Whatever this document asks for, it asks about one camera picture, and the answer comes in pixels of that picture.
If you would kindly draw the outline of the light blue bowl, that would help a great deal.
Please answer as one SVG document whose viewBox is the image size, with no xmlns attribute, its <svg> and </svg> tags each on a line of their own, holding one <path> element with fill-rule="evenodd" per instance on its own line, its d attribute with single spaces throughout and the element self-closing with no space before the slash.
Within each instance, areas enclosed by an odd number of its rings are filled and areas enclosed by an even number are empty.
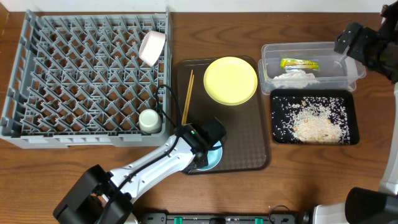
<svg viewBox="0 0 398 224">
<path fill-rule="evenodd" d="M 208 165 L 202 168 L 198 168 L 199 171 L 206 171 L 214 168 L 221 160 L 223 155 L 222 143 L 218 141 L 209 151 L 208 151 Z"/>
</svg>

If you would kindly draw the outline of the white cup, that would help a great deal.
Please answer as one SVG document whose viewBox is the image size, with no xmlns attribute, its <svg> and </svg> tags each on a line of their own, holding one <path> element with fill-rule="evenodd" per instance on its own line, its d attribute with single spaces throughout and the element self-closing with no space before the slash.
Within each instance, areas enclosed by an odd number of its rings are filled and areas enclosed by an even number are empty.
<svg viewBox="0 0 398 224">
<path fill-rule="evenodd" d="M 162 129 L 160 115 L 152 109 L 146 109 L 139 114 L 139 127 L 144 134 L 156 134 Z"/>
</svg>

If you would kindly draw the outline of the yellow round plate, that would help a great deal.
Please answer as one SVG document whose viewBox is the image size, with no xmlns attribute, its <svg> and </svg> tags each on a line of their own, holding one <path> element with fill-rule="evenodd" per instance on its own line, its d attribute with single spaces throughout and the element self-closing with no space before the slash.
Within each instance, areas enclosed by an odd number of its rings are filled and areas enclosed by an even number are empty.
<svg viewBox="0 0 398 224">
<path fill-rule="evenodd" d="M 255 94 L 258 80 L 256 71 L 247 61 L 238 57 L 222 57 L 209 64 L 203 84 L 214 101 L 236 106 Z"/>
</svg>

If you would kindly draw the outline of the white paper napkin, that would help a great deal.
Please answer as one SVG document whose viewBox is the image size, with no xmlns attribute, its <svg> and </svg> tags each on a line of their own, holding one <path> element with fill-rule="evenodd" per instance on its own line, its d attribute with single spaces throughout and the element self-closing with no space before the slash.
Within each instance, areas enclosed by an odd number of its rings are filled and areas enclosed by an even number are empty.
<svg viewBox="0 0 398 224">
<path fill-rule="evenodd" d="M 272 79 L 276 88 L 303 89 L 309 85 L 317 84 L 319 81 L 313 73 L 304 70 L 292 69 Z"/>
</svg>

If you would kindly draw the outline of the green snack wrapper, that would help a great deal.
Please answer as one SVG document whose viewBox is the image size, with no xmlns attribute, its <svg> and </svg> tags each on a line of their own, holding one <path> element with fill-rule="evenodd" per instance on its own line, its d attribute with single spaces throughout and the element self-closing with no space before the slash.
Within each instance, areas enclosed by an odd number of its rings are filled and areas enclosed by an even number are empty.
<svg viewBox="0 0 398 224">
<path fill-rule="evenodd" d="M 283 58 L 280 61 L 281 69 L 285 70 L 292 70 L 292 69 L 299 69 L 299 70 L 319 70 L 320 66 L 318 63 L 313 62 L 311 60 L 302 60 L 302 59 L 295 59 L 295 58 Z"/>
</svg>

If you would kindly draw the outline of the rice food scraps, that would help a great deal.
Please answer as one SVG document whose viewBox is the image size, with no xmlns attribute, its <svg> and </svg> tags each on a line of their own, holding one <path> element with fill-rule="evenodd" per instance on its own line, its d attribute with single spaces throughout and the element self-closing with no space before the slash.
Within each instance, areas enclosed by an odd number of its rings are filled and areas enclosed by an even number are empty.
<svg viewBox="0 0 398 224">
<path fill-rule="evenodd" d="M 278 143 L 351 143 L 343 98 L 275 96 L 271 106 L 272 135 Z"/>
</svg>

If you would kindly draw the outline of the pink bowl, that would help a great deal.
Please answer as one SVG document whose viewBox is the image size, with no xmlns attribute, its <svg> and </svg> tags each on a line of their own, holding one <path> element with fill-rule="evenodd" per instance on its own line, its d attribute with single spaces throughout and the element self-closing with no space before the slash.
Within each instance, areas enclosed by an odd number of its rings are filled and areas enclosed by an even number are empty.
<svg viewBox="0 0 398 224">
<path fill-rule="evenodd" d="M 166 35 L 157 31 L 149 31 L 139 48 L 139 58 L 148 66 L 153 66 L 159 59 L 166 41 Z"/>
</svg>

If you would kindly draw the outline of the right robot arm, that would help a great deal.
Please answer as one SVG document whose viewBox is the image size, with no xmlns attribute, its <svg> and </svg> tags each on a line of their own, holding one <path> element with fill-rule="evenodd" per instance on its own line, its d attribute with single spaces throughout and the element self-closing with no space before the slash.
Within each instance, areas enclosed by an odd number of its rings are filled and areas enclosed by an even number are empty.
<svg viewBox="0 0 398 224">
<path fill-rule="evenodd" d="M 334 50 L 392 83 L 388 88 L 379 84 L 379 78 L 368 79 L 362 91 L 368 105 L 359 115 L 370 135 L 364 140 L 366 148 L 352 155 L 367 161 L 385 158 L 384 174 L 377 191 L 354 187 L 343 203 L 316 206 L 312 223 L 397 223 L 397 3 L 383 6 L 380 15 L 379 30 L 351 23 L 338 36 Z M 373 94 L 387 90 L 393 96 L 380 105 Z"/>
</svg>

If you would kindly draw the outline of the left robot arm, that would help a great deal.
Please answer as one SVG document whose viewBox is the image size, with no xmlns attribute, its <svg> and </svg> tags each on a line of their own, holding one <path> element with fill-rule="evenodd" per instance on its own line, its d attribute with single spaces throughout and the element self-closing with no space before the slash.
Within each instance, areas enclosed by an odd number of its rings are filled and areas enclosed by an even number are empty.
<svg viewBox="0 0 398 224">
<path fill-rule="evenodd" d="M 208 165 L 208 152 L 226 135 L 222 123 L 180 125 L 176 133 L 146 156 L 106 172 L 85 171 L 53 211 L 59 223 L 135 223 L 134 202 L 168 176 Z"/>
</svg>

